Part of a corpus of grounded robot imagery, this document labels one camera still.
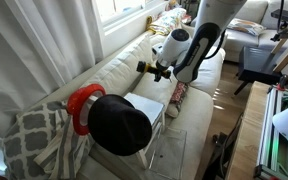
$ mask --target floor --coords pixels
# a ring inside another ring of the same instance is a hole
[[[235,74],[238,66],[234,63],[224,62],[219,86],[213,97],[214,111],[204,145],[203,155],[195,180],[203,177],[204,171],[214,149],[212,137],[223,132],[229,134],[233,129],[239,115],[244,111],[252,84],[248,84],[238,95],[234,91],[242,83]]]

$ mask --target white curtain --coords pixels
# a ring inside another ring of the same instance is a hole
[[[93,3],[0,0],[0,149],[18,112],[103,59]]]

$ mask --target wall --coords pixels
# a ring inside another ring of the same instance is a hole
[[[122,46],[132,41],[145,31],[146,18],[149,15],[157,15],[158,13],[165,10],[167,1],[158,0],[147,7],[141,12],[138,12],[131,18],[128,18],[124,22],[121,21],[119,24],[116,23],[115,27],[108,31],[100,29],[103,54],[104,57],[112,54],[114,51],[120,49]]]

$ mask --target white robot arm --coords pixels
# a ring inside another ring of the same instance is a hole
[[[193,38],[183,29],[173,30],[163,45],[153,47],[158,55],[156,68],[141,63],[137,71],[154,73],[155,81],[159,81],[161,76],[169,78],[167,69],[175,64],[173,74],[179,81],[194,81],[205,56],[245,2],[201,0]]]

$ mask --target cream sofa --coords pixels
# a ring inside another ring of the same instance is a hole
[[[263,25],[266,29],[259,36],[252,36],[247,33],[227,29],[227,41],[224,49],[225,60],[238,62],[239,53],[244,46],[258,47],[272,50],[278,41],[270,40],[277,32],[277,19],[271,17],[271,12],[280,9],[280,0],[247,0],[236,18],[252,21]],[[284,10],[288,10],[288,1],[284,3]],[[288,47],[288,40],[282,46],[281,51]]]
[[[167,114],[174,110],[169,105],[169,100],[177,83],[175,77],[171,76],[172,82],[165,79],[154,82],[152,74],[136,71],[138,61],[154,63],[151,47],[163,42],[165,38],[149,32],[142,34],[31,108],[46,102],[67,100],[78,88],[92,83],[101,84],[107,94],[124,96],[133,92],[159,101],[165,105],[163,114],[166,126],[187,132],[182,179],[194,179],[212,118],[212,95],[219,82],[225,51],[221,49],[215,57],[202,63],[197,80],[192,82],[186,92],[181,111],[177,117],[172,118]],[[78,171],[77,179],[163,179],[162,176],[142,168],[136,155],[116,156],[96,143],[91,147],[89,155]]]

